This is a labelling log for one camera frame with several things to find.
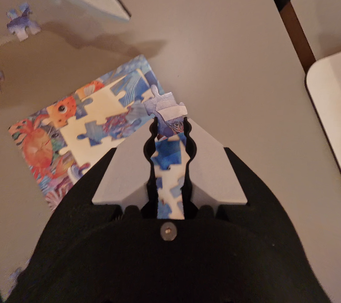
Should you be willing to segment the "white rounded board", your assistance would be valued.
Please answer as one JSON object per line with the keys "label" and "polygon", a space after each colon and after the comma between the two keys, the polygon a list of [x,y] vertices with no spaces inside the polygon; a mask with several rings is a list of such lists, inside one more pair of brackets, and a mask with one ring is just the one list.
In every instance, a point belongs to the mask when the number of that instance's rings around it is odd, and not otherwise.
{"label": "white rounded board", "polygon": [[332,153],[341,167],[341,53],[316,61],[305,78],[306,89]]}

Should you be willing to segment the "lavender white whale puzzle piece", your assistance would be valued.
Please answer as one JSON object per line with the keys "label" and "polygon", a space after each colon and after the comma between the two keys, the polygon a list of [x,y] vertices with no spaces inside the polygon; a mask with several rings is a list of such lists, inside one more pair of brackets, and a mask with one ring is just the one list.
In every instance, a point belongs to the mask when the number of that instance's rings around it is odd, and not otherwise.
{"label": "lavender white whale puzzle piece", "polygon": [[148,115],[154,115],[158,120],[157,134],[161,138],[169,138],[184,132],[184,117],[187,108],[181,102],[177,103],[172,92],[159,94],[156,85],[151,86],[153,98],[144,102]]}

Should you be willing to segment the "blue wave puzzle piece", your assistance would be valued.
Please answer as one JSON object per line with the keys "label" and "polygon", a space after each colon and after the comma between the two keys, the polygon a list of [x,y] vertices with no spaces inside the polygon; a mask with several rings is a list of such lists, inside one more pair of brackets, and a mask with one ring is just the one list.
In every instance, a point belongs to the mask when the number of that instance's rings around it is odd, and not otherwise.
{"label": "blue wave puzzle piece", "polygon": [[164,94],[164,90],[154,72],[149,67],[138,68],[125,75],[110,90],[117,97],[121,92],[125,92],[118,101],[122,106],[126,107],[135,101],[142,102],[145,98],[144,94],[150,90],[152,85],[158,87],[161,95]]}

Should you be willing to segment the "blue red coral puzzle piece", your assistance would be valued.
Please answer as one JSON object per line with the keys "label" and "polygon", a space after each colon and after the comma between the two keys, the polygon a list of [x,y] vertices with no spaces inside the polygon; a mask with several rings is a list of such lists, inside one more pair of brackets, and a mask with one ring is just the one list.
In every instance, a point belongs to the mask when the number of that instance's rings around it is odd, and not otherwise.
{"label": "blue red coral puzzle piece", "polygon": [[141,125],[142,119],[135,118],[133,121],[127,119],[129,112],[121,113],[107,118],[103,125],[104,136],[112,139],[123,139],[133,134]]}

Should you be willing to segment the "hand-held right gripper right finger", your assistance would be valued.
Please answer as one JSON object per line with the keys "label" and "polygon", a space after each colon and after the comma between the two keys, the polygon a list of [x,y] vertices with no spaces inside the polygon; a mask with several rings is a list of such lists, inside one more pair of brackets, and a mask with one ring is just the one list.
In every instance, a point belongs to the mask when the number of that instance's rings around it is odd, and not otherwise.
{"label": "hand-held right gripper right finger", "polygon": [[216,214],[221,205],[248,202],[224,146],[192,119],[184,118],[185,166],[182,201],[185,219],[193,219],[199,209],[209,206]]}

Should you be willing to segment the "purple blue white puzzle piece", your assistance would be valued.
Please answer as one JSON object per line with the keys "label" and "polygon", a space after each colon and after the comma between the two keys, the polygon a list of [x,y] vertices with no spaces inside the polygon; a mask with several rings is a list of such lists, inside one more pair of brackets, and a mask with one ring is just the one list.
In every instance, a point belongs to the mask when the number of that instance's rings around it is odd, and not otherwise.
{"label": "purple blue white puzzle piece", "polygon": [[20,14],[16,9],[11,9],[6,12],[10,22],[6,25],[8,31],[15,35],[20,42],[26,40],[29,35],[28,29],[32,35],[36,35],[41,31],[40,26],[36,21],[31,20],[32,11],[28,3],[23,3],[19,6]]}

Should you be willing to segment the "navy striped puzzle piece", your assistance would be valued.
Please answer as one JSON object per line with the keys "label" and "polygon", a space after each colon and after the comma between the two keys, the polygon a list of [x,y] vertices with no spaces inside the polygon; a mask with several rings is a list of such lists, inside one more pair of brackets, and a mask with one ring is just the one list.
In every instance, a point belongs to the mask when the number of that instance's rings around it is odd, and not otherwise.
{"label": "navy striped puzzle piece", "polygon": [[98,125],[96,121],[85,122],[84,127],[86,132],[77,135],[78,141],[88,140],[90,147],[102,144],[102,139],[108,137],[105,131],[105,125]]}

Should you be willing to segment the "sea print puzzle board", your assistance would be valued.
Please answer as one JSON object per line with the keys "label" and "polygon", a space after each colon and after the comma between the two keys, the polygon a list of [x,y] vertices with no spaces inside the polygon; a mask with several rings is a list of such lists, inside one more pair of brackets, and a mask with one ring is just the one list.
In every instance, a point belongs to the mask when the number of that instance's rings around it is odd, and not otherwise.
{"label": "sea print puzzle board", "polygon": [[[125,92],[115,96],[110,88],[125,75],[138,68],[150,68],[143,55],[139,55],[96,80],[79,88],[71,95],[54,102],[36,113],[16,122],[9,128],[35,181],[51,211],[55,211],[62,199],[112,148],[117,148],[126,138],[102,139],[102,144],[90,147],[88,140],[78,141],[77,135],[85,133],[85,122],[96,121],[104,125],[107,118],[126,113],[118,101]],[[184,132],[179,137],[181,165],[169,170],[154,166],[158,193],[157,218],[184,219],[181,186],[184,184],[185,166],[189,156],[185,151]],[[156,136],[155,142],[167,138]]]}

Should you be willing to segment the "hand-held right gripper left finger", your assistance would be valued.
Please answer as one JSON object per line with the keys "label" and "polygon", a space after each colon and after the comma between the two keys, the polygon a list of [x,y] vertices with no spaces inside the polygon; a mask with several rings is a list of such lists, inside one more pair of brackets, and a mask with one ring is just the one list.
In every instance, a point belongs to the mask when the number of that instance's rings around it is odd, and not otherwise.
{"label": "hand-held right gripper left finger", "polygon": [[154,163],[158,119],[148,120],[118,145],[92,198],[94,205],[136,206],[143,217],[156,218],[158,193]]}

